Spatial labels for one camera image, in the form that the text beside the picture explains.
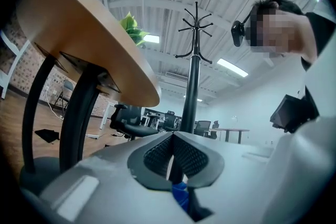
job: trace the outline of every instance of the black table leg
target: black table leg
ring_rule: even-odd
[[[96,103],[97,97],[99,95],[99,92],[100,91],[96,88],[96,91],[91,98],[91,102],[89,104],[89,109],[86,113],[86,116],[85,116],[83,124],[82,124],[81,132],[80,132],[80,138],[79,138],[79,146],[78,146],[78,159],[77,159],[78,162],[80,160],[82,160],[82,157],[83,157],[83,148],[84,148],[84,140],[85,140],[86,130],[88,128],[89,120],[90,120],[90,117],[91,117],[91,112],[93,110],[93,107],[95,106],[95,103]]]
[[[22,151],[25,163],[25,169],[28,173],[35,173],[33,159],[33,127],[37,103],[41,95],[43,86],[53,69],[56,58],[48,55],[37,71],[33,84],[31,85],[29,95],[26,101],[25,112],[22,122]]]
[[[240,144],[240,143],[241,143],[241,139],[242,139],[242,132],[241,132],[241,131],[239,131],[238,144]]]
[[[225,142],[229,142],[229,136],[230,136],[230,131],[226,130],[226,134],[225,134]]]
[[[78,149],[82,126],[98,85],[98,75],[104,70],[88,65],[71,95],[63,120],[59,144],[59,164],[61,172],[73,167],[78,161]]]

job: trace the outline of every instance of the black office chair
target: black office chair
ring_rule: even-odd
[[[211,121],[198,121],[194,134],[205,136],[206,131],[209,131]]]
[[[170,113],[164,114],[164,123],[162,129],[167,132],[178,131],[178,128],[174,128],[176,116]]]
[[[141,107],[124,104],[116,104],[114,107],[116,111],[111,116],[110,127],[123,133],[128,140],[158,133],[154,128],[140,125]]]
[[[68,90],[70,90],[70,91],[73,91],[73,90],[74,90],[74,89],[73,89],[74,86],[72,85],[72,83],[71,83],[69,80],[65,79],[65,80],[63,81],[63,83],[62,83],[62,91],[61,91],[61,93],[59,94],[59,96],[58,96],[56,102],[55,102],[54,105],[52,106],[52,107],[53,107],[52,110],[54,110],[54,107],[55,107],[55,105],[56,105],[58,99],[61,98],[61,99],[62,99],[62,115],[63,115],[63,116],[64,116],[64,109],[67,108],[68,103],[69,103],[69,99],[68,99],[66,96],[64,96],[64,88],[65,88],[65,89],[68,89]]]
[[[218,127],[219,127],[218,121],[214,121],[214,124],[212,125],[212,129],[216,129]],[[208,138],[217,139],[217,132],[216,131],[211,131],[210,135],[208,135]]]

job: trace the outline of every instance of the black coat rack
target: black coat rack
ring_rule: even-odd
[[[213,25],[213,23],[200,26],[201,21],[205,18],[211,15],[208,14],[202,18],[198,18],[198,3],[196,3],[196,16],[192,15],[186,8],[184,9],[186,12],[190,14],[190,16],[194,19],[194,25],[190,24],[186,19],[183,18],[183,21],[189,25],[188,28],[180,29],[179,32],[185,31],[185,30],[192,30],[193,31],[193,41],[192,41],[192,47],[191,51],[189,51],[187,54],[184,55],[175,55],[176,58],[182,58],[187,57],[191,55],[190,57],[190,68],[189,68],[189,77],[188,77],[188,83],[187,83],[187,91],[185,96],[185,103],[183,107],[183,114],[182,114],[182,120],[181,120],[181,132],[188,132],[193,133],[193,127],[195,123],[195,117],[196,117],[196,108],[197,108],[197,96],[198,96],[198,81],[199,81],[199,75],[200,75],[200,61],[201,59],[212,64],[212,61],[205,59],[201,54],[200,49],[200,31],[206,33],[210,37],[208,32],[204,30],[204,28]],[[178,184],[183,179],[183,172],[177,162],[173,161],[172,169],[169,175],[169,180],[173,182],[173,184]]]

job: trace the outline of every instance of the person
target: person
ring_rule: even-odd
[[[245,37],[254,52],[299,54],[308,70],[335,30],[336,20],[326,17],[304,14],[289,0],[259,0],[252,7]]]

